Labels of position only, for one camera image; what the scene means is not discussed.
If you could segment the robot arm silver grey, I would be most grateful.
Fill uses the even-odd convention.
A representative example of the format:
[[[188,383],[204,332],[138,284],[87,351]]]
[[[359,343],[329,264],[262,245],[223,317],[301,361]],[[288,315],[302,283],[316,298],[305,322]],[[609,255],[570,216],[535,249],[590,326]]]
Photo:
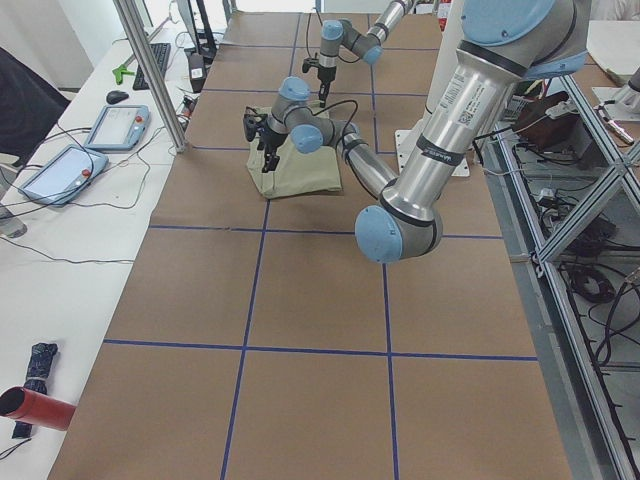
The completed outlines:
[[[245,113],[245,136],[263,153],[265,171],[276,168],[286,141],[303,154],[333,148],[375,199],[355,222],[361,252],[379,263],[425,255],[442,236],[436,202],[497,102],[520,81],[579,70],[590,11],[587,1],[466,1],[451,13],[448,24],[461,29],[457,64],[400,173],[352,123],[314,113],[308,84],[295,76],[268,113]]]
[[[304,72],[312,67],[317,69],[320,81],[318,98],[322,107],[326,105],[331,83],[336,78],[340,48],[344,47],[368,65],[375,64],[391,31],[412,12],[416,4],[417,1],[391,1],[366,33],[359,32],[347,19],[322,22],[319,53],[303,62]]]

